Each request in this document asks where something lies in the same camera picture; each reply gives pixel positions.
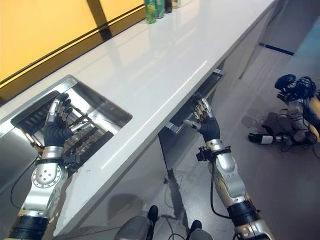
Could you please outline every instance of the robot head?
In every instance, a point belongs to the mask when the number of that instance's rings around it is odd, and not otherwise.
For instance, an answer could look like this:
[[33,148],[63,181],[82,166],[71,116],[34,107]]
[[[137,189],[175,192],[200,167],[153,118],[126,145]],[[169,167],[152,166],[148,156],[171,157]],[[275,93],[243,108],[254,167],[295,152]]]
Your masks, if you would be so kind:
[[293,74],[287,74],[280,77],[274,84],[276,89],[279,89],[280,95],[285,97],[286,101],[297,99],[311,98],[316,93],[316,84],[308,76],[303,76],[296,79]]

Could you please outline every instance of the bottle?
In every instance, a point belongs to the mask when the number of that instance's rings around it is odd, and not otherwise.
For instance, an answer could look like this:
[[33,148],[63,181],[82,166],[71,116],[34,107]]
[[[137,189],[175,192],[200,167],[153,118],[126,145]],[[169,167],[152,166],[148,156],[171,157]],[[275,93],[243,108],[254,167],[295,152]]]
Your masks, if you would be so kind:
[[166,14],[172,12],[172,0],[164,0],[164,12]]
[[162,19],[165,16],[165,2],[164,0],[155,0],[156,18]]
[[181,0],[172,0],[172,8],[178,9],[181,6]]
[[148,24],[156,22],[156,1],[144,0],[145,20]]

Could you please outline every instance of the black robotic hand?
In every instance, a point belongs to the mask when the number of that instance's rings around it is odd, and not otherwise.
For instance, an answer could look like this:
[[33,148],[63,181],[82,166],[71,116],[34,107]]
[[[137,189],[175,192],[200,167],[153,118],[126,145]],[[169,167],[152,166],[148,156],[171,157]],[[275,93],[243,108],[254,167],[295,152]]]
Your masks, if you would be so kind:
[[82,121],[77,125],[66,128],[66,116],[73,110],[71,100],[68,97],[67,93],[61,93],[51,104],[44,125],[43,137],[46,147],[63,147],[68,138],[89,125],[89,122]]
[[257,144],[272,144],[276,137],[273,130],[267,125],[262,125],[261,127],[263,127],[268,134],[249,132],[249,141]]
[[207,100],[199,94],[193,96],[194,116],[197,122],[185,119],[184,123],[202,134],[205,142],[213,139],[220,139],[219,124],[212,112]]

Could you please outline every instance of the black wheel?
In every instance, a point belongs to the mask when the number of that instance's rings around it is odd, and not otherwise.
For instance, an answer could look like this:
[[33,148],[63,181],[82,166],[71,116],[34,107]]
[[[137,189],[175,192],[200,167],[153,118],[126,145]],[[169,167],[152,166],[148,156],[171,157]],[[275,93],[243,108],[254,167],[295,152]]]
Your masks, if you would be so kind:
[[152,222],[152,226],[150,226],[150,229],[147,235],[147,240],[152,240],[154,236],[155,225],[158,220],[158,207],[156,205],[152,205],[146,217]]
[[188,236],[186,237],[186,240],[189,240],[192,232],[196,229],[202,229],[202,223],[199,220],[194,220],[191,227]]

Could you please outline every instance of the green bottle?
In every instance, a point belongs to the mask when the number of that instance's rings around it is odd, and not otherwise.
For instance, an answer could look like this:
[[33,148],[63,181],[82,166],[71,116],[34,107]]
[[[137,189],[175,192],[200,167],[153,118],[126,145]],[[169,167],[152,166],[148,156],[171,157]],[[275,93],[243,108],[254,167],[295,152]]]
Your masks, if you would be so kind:
[[156,2],[155,0],[144,0],[145,19],[148,24],[156,22]]
[[156,17],[162,19],[165,16],[165,1],[155,0]]

